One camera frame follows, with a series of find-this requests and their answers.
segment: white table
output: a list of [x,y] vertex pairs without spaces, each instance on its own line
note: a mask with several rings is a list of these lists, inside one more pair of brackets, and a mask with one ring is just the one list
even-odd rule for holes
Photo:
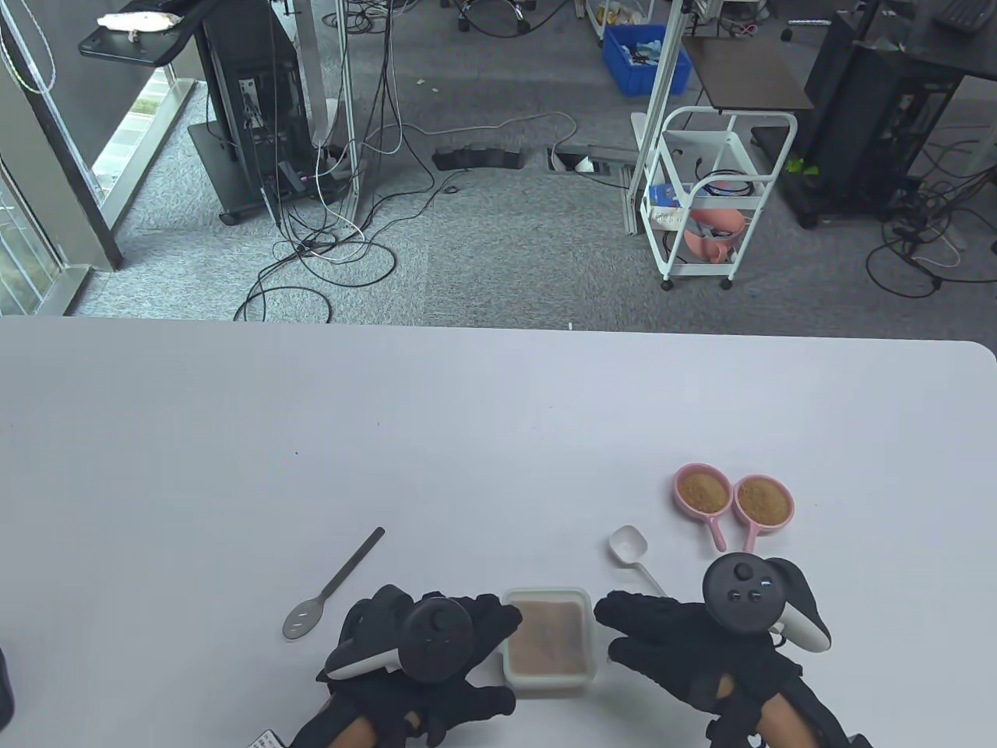
[[[696,460],[795,492],[758,549],[817,593],[833,649],[786,652],[846,731],[988,734],[997,367],[977,345],[40,318],[4,319],[0,356],[3,748],[290,740],[359,597],[646,589],[604,550],[626,523],[700,599],[715,552],[663,492]],[[447,745],[705,748],[705,715],[599,661],[584,698],[523,700]]]

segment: keyboard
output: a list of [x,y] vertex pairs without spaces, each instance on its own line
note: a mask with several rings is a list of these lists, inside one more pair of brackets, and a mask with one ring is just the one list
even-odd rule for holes
[[931,20],[946,29],[975,34],[997,10],[997,0],[951,0]]

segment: brown granules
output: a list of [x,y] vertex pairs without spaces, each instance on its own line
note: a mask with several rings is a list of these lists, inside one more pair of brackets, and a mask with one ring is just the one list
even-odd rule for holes
[[753,478],[738,490],[738,504],[759,525],[773,527],[790,518],[790,500],[772,481]]
[[724,484],[709,473],[693,473],[679,482],[679,497],[697,512],[715,515],[730,498]]
[[581,608],[574,602],[516,602],[522,623],[508,640],[516,675],[580,675],[587,669]]

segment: gray carpet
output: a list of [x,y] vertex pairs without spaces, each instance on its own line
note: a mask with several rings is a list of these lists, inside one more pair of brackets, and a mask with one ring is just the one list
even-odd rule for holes
[[[541,18],[552,5],[541,0],[531,14]],[[331,10],[316,0],[318,15]],[[667,4],[661,3],[662,17]],[[511,31],[498,3],[484,4],[476,21]],[[778,23],[766,33],[778,34]],[[802,81],[816,54],[820,30],[802,30],[783,45],[788,63]],[[327,94],[338,90],[335,32],[319,28],[326,61]],[[495,124],[508,117],[562,110],[578,121],[574,141],[632,147],[631,111],[606,72],[591,28],[570,9],[546,28],[521,39],[496,40],[457,31],[455,12],[426,0],[397,23],[395,53],[404,119],[428,130]],[[365,112],[380,67],[381,38],[351,37],[358,112]],[[674,105],[691,104],[698,83]],[[230,319],[255,279],[286,252],[269,218],[260,215],[239,226],[217,220],[218,205],[186,126],[203,120],[204,91],[195,93],[182,122],[152,168],[119,229],[126,258],[123,270],[96,275],[76,313]],[[982,124],[993,120],[993,105],[956,102],[943,123]],[[694,126],[708,127],[706,122]],[[399,255],[397,271],[371,288],[342,289],[323,284],[299,265],[275,275],[271,284],[302,284],[326,293],[336,322],[418,325],[547,327],[702,333],[753,333],[969,339],[997,350],[997,288],[947,284],[930,299],[901,299],[877,289],[866,277],[867,252],[880,242],[879,226],[853,221],[804,231],[776,197],[760,223],[734,289],[716,279],[680,279],[663,293],[646,239],[622,231],[619,195],[612,187],[578,176],[555,175],[542,148],[566,133],[561,118],[509,126],[486,136],[425,138],[411,143],[428,162],[435,146],[493,140],[531,149],[521,172],[476,171],[451,184],[419,218],[398,223],[379,237]],[[386,141],[393,143],[390,131]],[[939,131],[934,140],[950,143],[981,130]],[[958,171],[964,160],[953,154],[945,164]],[[385,159],[378,193],[427,187],[429,178],[407,153]],[[392,200],[374,229],[411,215],[424,195]],[[989,187],[974,206],[997,220]],[[302,206],[320,221],[321,206]],[[993,236],[968,215],[956,219],[953,238],[966,247],[957,271],[962,277],[997,277]],[[925,253],[947,261],[944,247]],[[362,262],[313,267],[331,277],[356,282],[379,275],[387,255],[372,249]],[[877,276],[916,293],[923,281],[881,253]],[[254,302],[249,317],[259,318]],[[267,319],[321,321],[321,300],[304,292],[267,297]]]

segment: white spoon handle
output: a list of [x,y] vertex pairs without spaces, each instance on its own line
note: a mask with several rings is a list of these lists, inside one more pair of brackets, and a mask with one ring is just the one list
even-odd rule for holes
[[662,597],[668,596],[668,593],[661,588],[661,585],[658,583],[658,580],[655,579],[653,576],[651,576],[651,572],[647,570],[647,566],[645,566],[643,563],[636,563],[635,565],[640,567],[640,570],[644,572],[644,576],[646,576],[647,580],[651,582],[651,585],[658,590],[658,594],[660,594]]

